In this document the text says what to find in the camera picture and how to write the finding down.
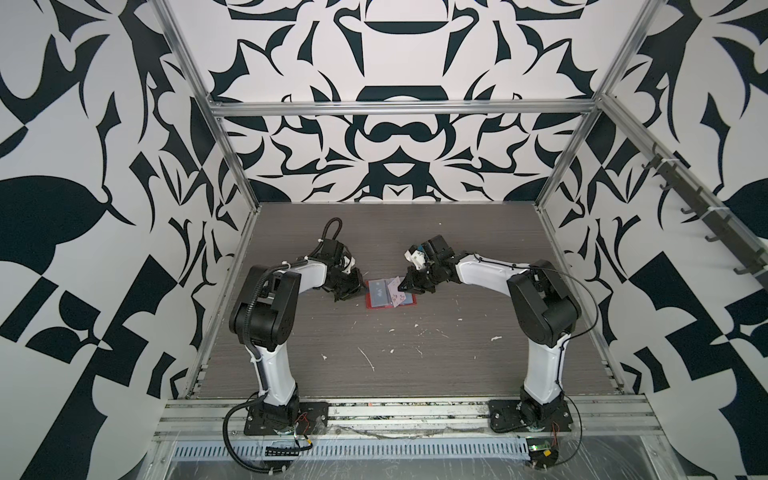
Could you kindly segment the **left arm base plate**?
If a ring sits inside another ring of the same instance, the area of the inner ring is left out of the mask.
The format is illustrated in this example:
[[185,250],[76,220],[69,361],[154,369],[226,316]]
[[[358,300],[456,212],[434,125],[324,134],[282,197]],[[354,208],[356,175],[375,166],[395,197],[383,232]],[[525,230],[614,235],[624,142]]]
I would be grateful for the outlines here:
[[285,406],[259,404],[247,409],[246,436],[277,435],[297,431],[299,435],[322,433],[329,417],[327,402],[290,403]]

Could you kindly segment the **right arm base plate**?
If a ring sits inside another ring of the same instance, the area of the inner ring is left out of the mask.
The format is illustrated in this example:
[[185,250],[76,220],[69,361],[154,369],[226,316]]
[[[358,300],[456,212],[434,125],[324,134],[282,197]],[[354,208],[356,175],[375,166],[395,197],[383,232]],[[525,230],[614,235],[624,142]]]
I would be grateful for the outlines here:
[[539,404],[531,399],[490,400],[489,427],[495,433],[570,432],[574,417],[563,399]]

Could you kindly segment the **white pink credit card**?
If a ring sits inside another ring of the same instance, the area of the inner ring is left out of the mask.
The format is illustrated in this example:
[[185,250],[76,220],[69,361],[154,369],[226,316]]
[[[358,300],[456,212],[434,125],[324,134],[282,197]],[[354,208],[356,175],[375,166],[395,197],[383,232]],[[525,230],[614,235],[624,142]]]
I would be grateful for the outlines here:
[[406,303],[409,299],[408,294],[406,292],[399,290],[399,285],[401,282],[402,280],[400,277],[394,277],[394,278],[391,278],[386,284],[391,305],[393,308],[396,308]]

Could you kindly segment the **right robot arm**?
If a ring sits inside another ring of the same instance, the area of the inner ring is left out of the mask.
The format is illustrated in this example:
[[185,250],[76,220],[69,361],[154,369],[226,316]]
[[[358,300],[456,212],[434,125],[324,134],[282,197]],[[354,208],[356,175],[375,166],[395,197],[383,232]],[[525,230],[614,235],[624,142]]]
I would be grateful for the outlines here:
[[551,262],[519,265],[478,253],[457,253],[437,235],[409,247],[409,267],[398,290],[433,293],[445,282],[482,287],[511,300],[528,339],[527,372],[517,400],[492,400],[489,424],[496,433],[542,431],[568,414],[562,386],[564,357],[582,311]]

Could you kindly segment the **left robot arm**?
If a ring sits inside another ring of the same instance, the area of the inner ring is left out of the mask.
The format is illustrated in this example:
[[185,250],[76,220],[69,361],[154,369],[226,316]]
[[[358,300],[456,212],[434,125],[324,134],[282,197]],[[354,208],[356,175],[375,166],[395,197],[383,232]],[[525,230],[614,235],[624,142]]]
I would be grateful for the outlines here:
[[366,293],[362,272],[349,248],[323,238],[308,255],[275,266],[248,271],[228,328],[244,346],[259,381],[259,402],[250,415],[275,429],[285,429],[299,416],[298,384],[289,364],[287,341],[295,323],[299,296],[324,290],[335,301]]

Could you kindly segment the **red leather card holder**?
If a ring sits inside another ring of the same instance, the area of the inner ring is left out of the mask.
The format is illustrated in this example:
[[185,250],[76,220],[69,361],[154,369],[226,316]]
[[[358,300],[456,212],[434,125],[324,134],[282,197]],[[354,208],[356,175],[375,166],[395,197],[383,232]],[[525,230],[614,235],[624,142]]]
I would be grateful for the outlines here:
[[416,305],[416,297],[413,294],[398,290],[401,281],[401,277],[369,280],[366,283],[366,308],[376,310]]

